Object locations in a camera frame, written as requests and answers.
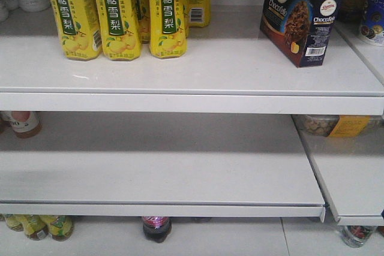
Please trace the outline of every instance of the snack container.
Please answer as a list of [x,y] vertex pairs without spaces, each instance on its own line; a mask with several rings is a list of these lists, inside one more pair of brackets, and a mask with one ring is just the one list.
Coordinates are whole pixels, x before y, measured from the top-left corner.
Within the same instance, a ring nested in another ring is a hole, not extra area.
[[323,137],[355,137],[383,125],[381,116],[293,115],[298,129]]
[[384,46],[384,0],[365,0],[359,38],[375,46]]

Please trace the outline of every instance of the bottle label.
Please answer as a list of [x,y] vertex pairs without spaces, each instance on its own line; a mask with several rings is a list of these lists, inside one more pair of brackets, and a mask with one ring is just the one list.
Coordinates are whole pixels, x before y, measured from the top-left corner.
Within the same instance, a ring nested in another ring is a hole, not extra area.
[[72,220],[64,215],[40,215],[40,219],[48,225],[49,232],[55,236],[65,236],[72,228]]
[[34,111],[6,111],[5,114],[10,119],[12,129],[18,133],[28,132],[39,124]]
[[160,216],[144,216],[142,219],[145,224],[154,228],[160,228],[169,221],[169,217]]

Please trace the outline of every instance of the dark bottle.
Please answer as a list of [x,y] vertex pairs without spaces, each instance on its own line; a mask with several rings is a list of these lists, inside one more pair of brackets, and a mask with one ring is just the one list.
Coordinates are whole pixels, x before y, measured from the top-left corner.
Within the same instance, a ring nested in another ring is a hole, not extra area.
[[142,220],[145,237],[157,243],[163,242],[172,229],[169,217],[144,216]]

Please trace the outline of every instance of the cookie package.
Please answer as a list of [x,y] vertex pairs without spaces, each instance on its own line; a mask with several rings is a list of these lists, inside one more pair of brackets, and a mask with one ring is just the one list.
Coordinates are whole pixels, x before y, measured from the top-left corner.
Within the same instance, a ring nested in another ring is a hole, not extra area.
[[260,30],[297,66],[323,64],[342,0],[264,0]]

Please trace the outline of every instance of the chocolate cookie image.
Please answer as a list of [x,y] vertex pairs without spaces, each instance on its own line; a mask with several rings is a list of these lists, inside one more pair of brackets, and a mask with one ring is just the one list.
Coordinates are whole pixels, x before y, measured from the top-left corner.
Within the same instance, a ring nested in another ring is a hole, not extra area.
[[299,1],[288,16],[284,39],[287,47],[307,37],[310,28],[310,12],[305,1]]

